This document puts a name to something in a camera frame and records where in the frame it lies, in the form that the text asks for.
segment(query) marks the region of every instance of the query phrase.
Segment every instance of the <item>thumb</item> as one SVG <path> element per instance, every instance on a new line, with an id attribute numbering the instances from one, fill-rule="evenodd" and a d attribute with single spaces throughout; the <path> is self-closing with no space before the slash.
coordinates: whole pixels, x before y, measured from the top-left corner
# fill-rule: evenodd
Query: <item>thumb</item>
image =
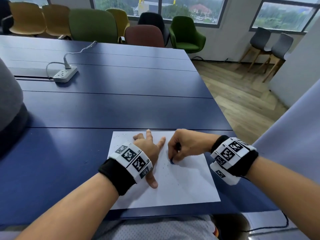
<path id="1" fill-rule="evenodd" d="M 187 156 L 186 149 L 182 148 L 182 149 L 178 152 L 178 154 L 176 154 L 176 155 L 174 156 L 174 158 L 172 159 L 172 162 L 173 162 L 174 164 L 176 164 L 176 163 L 182 161 L 186 156 Z"/>
<path id="2" fill-rule="evenodd" d="M 146 175 L 146 182 L 148 183 L 148 185 L 150 185 L 151 188 L 153 188 L 153 189 L 158 188 L 158 182 L 156 181 L 155 177 L 153 176 L 152 171 L 150 171 Z"/>

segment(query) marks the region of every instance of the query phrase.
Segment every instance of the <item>chair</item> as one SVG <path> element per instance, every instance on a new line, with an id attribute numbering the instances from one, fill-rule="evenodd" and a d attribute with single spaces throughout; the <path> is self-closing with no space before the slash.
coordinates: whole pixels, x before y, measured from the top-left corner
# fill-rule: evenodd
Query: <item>chair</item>
<path id="1" fill-rule="evenodd" d="M 249 72 L 252 66 L 254 65 L 254 63 L 256 62 L 256 60 L 258 59 L 259 55 L 270 55 L 271 49 L 266 47 L 266 44 L 268 43 L 270 36 L 271 36 L 270 30 L 267 30 L 265 28 L 260 28 L 260 27 L 257 28 L 256 33 L 250 40 L 250 44 L 251 44 L 250 48 L 243 54 L 238 64 L 240 64 L 240 62 L 247 56 L 247 54 L 250 51 L 258 50 L 258 52 L 256 53 L 253 59 L 253 62 L 251 63 L 248 69 L 248 72 Z"/>
<path id="2" fill-rule="evenodd" d="M 160 14 L 154 12 L 143 12 L 139 17 L 138 25 L 153 25 L 158 27 L 163 36 L 164 46 L 168 44 L 170 32 L 169 29 L 165 26 L 163 18 Z"/>
<path id="3" fill-rule="evenodd" d="M 274 64 L 274 66 L 272 67 L 272 69 L 270 70 L 268 75 L 266 75 L 266 77 L 264 78 L 263 83 L 267 80 L 267 78 L 271 75 L 272 72 L 274 72 L 274 75 L 275 75 L 278 72 L 278 70 L 280 69 L 280 67 L 287 60 L 287 58 L 289 56 L 287 52 L 290 49 L 293 41 L 294 41 L 294 38 L 291 37 L 290 35 L 287 35 L 285 33 L 281 33 L 280 34 L 280 38 L 278 39 L 278 41 L 271 48 L 272 54 L 269 56 L 268 60 L 266 60 L 258 68 L 258 70 L 260 70 L 264 65 L 266 65 L 266 68 L 265 68 L 265 71 L 264 71 L 264 73 L 266 73 L 266 71 L 268 69 L 268 66 L 270 64 L 270 60 L 272 58 L 276 59 L 276 62 Z"/>
<path id="4" fill-rule="evenodd" d="M 14 24 L 9 3 L 9 0 L 0 0 L 0 26 L 2 27 L 2 33 L 5 35 L 11 33 L 9 28 Z"/>
<path id="5" fill-rule="evenodd" d="M 47 24 L 46 33 L 52 36 L 71 36 L 69 28 L 70 8 L 62 5 L 44 5 L 42 12 Z"/>
<path id="6" fill-rule="evenodd" d="M 153 25 L 136 25 L 125 30 L 124 38 L 127 44 L 164 48 L 162 33 Z"/>
<path id="7" fill-rule="evenodd" d="M 19 35 L 38 35 L 46 30 L 46 21 L 41 8 L 29 2 L 10 2 L 13 26 L 9 29 Z"/>
<path id="8" fill-rule="evenodd" d="M 203 49 L 206 37 L 196 30 L 193 19 L 187 16 L 175 16 L 169 28 L 172 46 L 196 53 Z"/>
<path id="9" fill-rule="evenodd" d="M 110 12 L 97 9 L 71 9 L 69 25 L 74 40 L 118 43 L 116 20 Z"/>
<path id="10" fill-rule="evenodd" d="M 115 22 L 117 23 L 118 29 L 118 39 L 125 35 L 125 30 L 130 26 L 129 19 L 127 13 L 118 8 L 109 8 L 106 11 L 111 12 L 115 18 Z"/>

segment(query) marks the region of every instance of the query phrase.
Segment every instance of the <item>table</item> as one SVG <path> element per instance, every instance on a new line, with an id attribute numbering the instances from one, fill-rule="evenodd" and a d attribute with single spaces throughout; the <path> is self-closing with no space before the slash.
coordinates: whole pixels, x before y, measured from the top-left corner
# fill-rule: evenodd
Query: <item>table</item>
<path id="1" fill-rule="evenodd" d="M 88 44 L 0 36 L 1 58 L 15 68 L 43 69 Z M 235 136 L 183 50 L 99 43 L 68 60 L 79 72 L 67 84 L 18 81 L 31 118 L 0 160 L 0 225 L 31 223 L 93 176 L 113 131 L 186 128 Z M 205 156 L 209 165 L 213 159 Z M 221 202 L 111 210 L 106 219 L 277 210 L 249 181 L 229 186 L 212 177 Z"/>

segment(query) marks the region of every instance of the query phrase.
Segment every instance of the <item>black chair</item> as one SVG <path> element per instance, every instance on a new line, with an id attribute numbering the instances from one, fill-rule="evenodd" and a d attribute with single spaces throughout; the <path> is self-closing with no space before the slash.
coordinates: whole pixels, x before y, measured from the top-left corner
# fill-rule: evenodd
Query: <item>black chair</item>
<path id="1" fill-rule="evenodd" d="M 270 30 L 267 30 L 265 28 L 260 28 L 260 27 L 257 28 L 256 33 L 250 40 L 250 44 L 251 44 L 250 48 L 247 50 L 247 52 L 244 53 L 244 55 L 239 60 L 238 64 L 246 57 L 246 55 L 251 50 L 252 51 L 256 51 L 256 49 L 259 50 L 259 52 L 254 57 L 254 60 L 248 69 L 248 72 L 249 72 L 252 66 L 254 65 L 254 63 L 256 62 L 256 60 L 258 59 L 259 55 L 270 55 L 271 49 L 266 47 L 266 44 L 268 43 L 270 36 L 271 36 Z"/>
<path id="2" fill-rule="evenodd" d="M 0 26 L 3 34 L 10 34 L 9 28 L 14 24 L 14 19 L 11 15 L 9 0 L 0 0 Z"/>
<path id="3" fill-rule="evenodd" d="M 272 54 L 269 56 L 268 60 L 259 67 L 259 69 L 261 69 L 266 64 L 266 69 L 264 71 L 266 73 L 271 58 L 274 57 L 276 59 L 274 66 L 272 67 L 268 75 L 266 75 L 266 77 L 264 78 L 263 83 L 267 80 L 267 78 L 271 75 L 272 72 L 274 72 L 274 75 L 275 75 L 280 69 L 280 67 L 287 60 L 287 57 L 288 57 L 287 52 L 290 49 L 293 41 L 294 41 L 294 38 L 291 37 L 290 35 L 287 35 L 285 33 L 280 34 L 280 38 L 271 48 Z"/>
<path id="4" fill-rule="evenodd" d="M 163 18 L 160 14 L 154 12 L 144 12 L 140 15 L 140 18 L 138 20 L 138 25 L 139 24 L 153 25 L 158 27 L 163 36 L 164 46 L 168 44 L 170 32 L 169 29 L 165 26 Z"/>

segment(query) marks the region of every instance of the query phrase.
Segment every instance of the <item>red roof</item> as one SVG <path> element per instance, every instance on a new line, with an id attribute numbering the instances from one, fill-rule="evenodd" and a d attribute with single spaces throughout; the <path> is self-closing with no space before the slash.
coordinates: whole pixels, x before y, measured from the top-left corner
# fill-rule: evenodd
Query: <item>red roof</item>
<path id="1" fill-rule="evenodd" d="M 190 10 L 191 12 L 193 12 L 194 9 L 196 9 L 197 12 L 198 12 L 199 10 L 201 10 L 201 12 L 203 12 L 203 13 L 212 13 L 212 11 L 211 11 L 209 8 L 205 7 L 205 6 L 202 5 L 202 4 L 196 4 L 196 5 L 193 5 L 192 7 L 189 8 L 189 10 Z"/>

